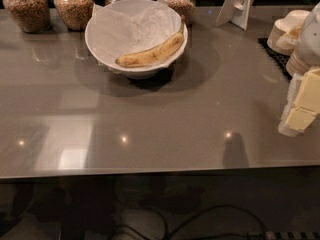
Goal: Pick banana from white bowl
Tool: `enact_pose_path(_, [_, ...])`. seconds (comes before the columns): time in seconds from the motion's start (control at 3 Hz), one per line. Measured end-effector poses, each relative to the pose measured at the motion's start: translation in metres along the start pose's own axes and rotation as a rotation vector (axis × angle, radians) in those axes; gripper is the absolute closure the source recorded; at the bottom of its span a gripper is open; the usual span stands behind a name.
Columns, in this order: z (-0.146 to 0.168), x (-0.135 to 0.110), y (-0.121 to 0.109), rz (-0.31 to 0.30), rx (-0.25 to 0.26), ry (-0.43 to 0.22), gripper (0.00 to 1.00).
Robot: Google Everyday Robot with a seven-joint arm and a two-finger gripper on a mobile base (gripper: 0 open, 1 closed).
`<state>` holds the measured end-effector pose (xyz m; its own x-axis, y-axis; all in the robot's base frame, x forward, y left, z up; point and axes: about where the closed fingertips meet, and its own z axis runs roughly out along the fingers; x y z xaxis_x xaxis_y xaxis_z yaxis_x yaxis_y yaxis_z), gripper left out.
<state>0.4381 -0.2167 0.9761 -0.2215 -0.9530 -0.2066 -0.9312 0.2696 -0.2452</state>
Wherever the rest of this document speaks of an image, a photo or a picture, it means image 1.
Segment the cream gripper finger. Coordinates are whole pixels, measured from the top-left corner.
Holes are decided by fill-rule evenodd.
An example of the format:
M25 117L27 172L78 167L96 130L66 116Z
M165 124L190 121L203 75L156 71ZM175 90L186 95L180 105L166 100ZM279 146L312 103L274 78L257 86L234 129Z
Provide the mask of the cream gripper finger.
M294 100L298 94L302 78L302 75L295 74L289 85L287 104L284 107L278 126L278 132L285 136L295 137L302 134L316 119L314 112L294 106Z

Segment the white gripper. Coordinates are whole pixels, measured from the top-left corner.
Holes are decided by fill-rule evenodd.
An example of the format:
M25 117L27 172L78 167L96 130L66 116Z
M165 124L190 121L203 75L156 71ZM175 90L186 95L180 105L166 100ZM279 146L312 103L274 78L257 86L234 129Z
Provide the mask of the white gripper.
M297 49L303 60L312 66L320 64L320 2L306 17L300 31ZM304 74L294 106L320 113L320 68Z

